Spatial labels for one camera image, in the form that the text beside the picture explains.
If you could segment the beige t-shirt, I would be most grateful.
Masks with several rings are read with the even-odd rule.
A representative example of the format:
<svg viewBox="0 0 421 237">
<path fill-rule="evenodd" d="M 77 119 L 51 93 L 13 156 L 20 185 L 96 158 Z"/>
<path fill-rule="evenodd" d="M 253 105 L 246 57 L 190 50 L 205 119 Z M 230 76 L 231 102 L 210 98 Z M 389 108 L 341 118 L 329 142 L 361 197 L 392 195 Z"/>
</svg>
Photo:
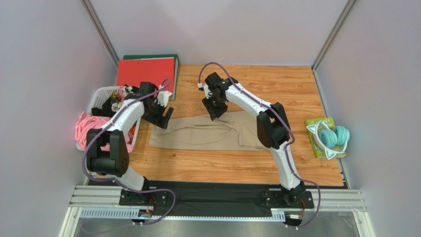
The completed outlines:
<svg viewBox="0 0 421 237">
<path fill-rule="evenodd" d="M 149 146 L 177 150 L 264 151 L 256 120 L 245 111 L 227 112 L 212 121 L 209 115 L 170 119 L 167 129 L 154 126 Z"/>
</svg>

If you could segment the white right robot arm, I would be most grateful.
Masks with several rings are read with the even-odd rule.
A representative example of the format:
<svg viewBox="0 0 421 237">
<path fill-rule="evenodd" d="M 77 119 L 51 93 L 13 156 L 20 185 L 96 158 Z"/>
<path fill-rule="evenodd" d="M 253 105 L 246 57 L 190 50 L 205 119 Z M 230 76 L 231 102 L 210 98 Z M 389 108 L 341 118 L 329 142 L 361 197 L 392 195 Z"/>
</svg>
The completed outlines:
<svg viewBox="0 0 421 237">
<path fill-rule="evenodd" d="M 281 201 L 287 206 L 302 203 L 300 198 L 306 188 L 298 176 L 289 147 L 291 130 L 282 104 L 266 102 L 246 90 L 237 80 L 222 79 L 216 72 L 197 86 L 205 93 L 202 103 L 211 120 L 227 111 L 227 102 L 240 106 L 255 118 L 258 140 L 271 152 L 279 173 Z"/>
</svg>

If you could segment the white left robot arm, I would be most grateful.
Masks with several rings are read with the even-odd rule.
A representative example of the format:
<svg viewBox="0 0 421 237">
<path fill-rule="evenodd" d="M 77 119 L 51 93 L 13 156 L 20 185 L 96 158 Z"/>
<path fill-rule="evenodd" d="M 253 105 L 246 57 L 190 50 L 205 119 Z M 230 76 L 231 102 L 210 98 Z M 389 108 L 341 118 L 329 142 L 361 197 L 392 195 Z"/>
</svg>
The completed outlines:
<svg viewBox="0 0 421 237">
<path fill-rule="evenodd" d="M 170 80 L 160 86 L 142 82 L 135 94 L 129 94 L 123 105 L 98 129 L 86 134 L 87 146 L 82 160 L 84 174 L 95 182 L 114 181 L 123 189 L 126 198 L 136 204 L 152 204 L 147 178 L 138 174 L 129 164 L 126 136 L 134 123 L 143 119 L 159 128 L 167 129 L 173 108 L 167 107 L 171 92 L 166 88 Z"/>
</svg>

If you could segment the orange t-shirt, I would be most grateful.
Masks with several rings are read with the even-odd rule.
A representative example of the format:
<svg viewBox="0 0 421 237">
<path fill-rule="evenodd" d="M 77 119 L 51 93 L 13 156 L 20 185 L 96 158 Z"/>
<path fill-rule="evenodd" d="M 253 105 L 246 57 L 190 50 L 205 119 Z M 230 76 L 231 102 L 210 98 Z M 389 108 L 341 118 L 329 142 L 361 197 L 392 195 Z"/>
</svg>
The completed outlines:
<svg viewBox="0 0 421 237">
<path fill-rule="evenodd" d="M 133 126 L 130 128 L 129 133 L 134 135 L 136 131 L 136 123 L 133 124 Z"/>
</svg>

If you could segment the black floral t-shirt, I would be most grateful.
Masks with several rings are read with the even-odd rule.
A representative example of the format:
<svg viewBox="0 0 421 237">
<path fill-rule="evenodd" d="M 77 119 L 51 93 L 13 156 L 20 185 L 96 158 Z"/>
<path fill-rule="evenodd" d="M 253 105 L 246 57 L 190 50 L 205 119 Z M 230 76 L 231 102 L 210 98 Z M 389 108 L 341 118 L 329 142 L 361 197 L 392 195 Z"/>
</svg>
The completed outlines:
<svg viewBox="0 0 421 237">
<path fill-rule="evenodd" d="M 107 97 L 103 103 L 101 103 L 101 108 L 94 107 L 91 109 L 91 113 L 93 116 L 101 116 L 101 117 L 113 117 L 115 113 L 120 109 L 122 106 L 124 99 L 133 93 L 137 93 L 139 90 L 136 86 L 121 86 L 116 90 L 113 90 L 111 95 Z"/>
</svg>

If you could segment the white laundry basket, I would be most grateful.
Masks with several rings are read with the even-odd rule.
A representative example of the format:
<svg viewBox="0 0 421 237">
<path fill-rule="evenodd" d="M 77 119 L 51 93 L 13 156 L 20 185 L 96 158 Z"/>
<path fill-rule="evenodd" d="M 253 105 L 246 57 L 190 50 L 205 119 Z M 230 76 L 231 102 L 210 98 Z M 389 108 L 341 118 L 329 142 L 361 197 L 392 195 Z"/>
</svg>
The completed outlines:
<svg viewBox="0 0 421 237">
<path fill-rule="evenodd" d="M 94 94 L 93 99 L 91 100 L 90 107 L 89 107 L 88 111 L 85 112 L 85 113 L 92 115 L 91 109 L 94 108 L 94 107 L 101 108 L 102 107 L 101 103 L 103 103 L 105 100 L 107 100 L 107 97 L 109 95 L 111 95 L 112 91 L 116 90 L 119 87 L 120 86 L 107 86 L 107 87 L 101 87 L 101 88 L 97 89 L 97 91 Z"/>
</svg>

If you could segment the pink t-shirt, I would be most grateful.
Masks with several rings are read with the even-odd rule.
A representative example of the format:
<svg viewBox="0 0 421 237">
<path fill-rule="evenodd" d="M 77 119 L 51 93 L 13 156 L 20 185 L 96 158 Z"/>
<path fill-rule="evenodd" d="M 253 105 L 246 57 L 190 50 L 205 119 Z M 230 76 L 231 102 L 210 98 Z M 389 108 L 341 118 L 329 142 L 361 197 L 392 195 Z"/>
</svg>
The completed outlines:
<svg viewBox="0 0 421 237">
<path fill-rule="evenodd" d="M 75 125 L 75 141 L 77 142 L 81 151 L 84 151 L 87 147 L 86 135 L 90 129 L 98 129 L 105 125 L 111 118 L 93 116 L 82 112 L 76 125 Z M 127 151 L 131 153 L 134 150 L 132 145 L 134 135 L 128 132 L 125 137 Z"/>
</svg>

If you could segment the green book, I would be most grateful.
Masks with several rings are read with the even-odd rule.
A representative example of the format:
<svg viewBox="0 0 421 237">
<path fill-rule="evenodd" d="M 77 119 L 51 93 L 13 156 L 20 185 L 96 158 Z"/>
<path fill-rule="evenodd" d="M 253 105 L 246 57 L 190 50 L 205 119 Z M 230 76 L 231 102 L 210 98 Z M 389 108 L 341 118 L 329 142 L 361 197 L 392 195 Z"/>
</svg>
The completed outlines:
<svg viewBox="0 0 421 237">
<path fill-rule="evenodd" d="M 315 158 L 343 158 L 346 156 L 350 132 L 336 125 L 332 117 L 307 119 L 304 122 Z"/>
</svg>

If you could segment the teal cat-ear headphones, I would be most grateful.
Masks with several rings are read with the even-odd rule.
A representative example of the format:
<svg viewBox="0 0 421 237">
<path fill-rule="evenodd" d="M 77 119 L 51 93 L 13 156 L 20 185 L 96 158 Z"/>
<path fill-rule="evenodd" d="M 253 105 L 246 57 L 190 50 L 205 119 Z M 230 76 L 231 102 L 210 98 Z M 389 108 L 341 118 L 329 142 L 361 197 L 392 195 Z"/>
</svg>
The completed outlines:
<svg viewBox="0 0 421 237">
<path fill-rule="evenodd" d="M 326 158 L 333 159 L 338 155 L 345 155 L 350 132 L 344 126 L 337 125 L 329 128 L 323 121 L 319 121 L 315 127 L 314 139 Z"/>
</svg>

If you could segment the aluminium frame rail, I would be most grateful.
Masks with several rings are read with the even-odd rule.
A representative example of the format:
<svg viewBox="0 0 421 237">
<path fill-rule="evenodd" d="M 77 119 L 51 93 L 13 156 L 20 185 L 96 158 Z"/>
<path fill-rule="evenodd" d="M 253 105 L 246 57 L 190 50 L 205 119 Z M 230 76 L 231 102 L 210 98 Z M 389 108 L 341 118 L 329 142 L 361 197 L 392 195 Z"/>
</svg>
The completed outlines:
<svg viewBox="0 0 421 237">
<path fill-rule="evenodd" d="M 145 196 L 111 182 L 77 185 L 60 236 L 373 237 L 356 189 L 307 186 L 296 204 L 278 185 L 151 181 Z"/>
</svg>

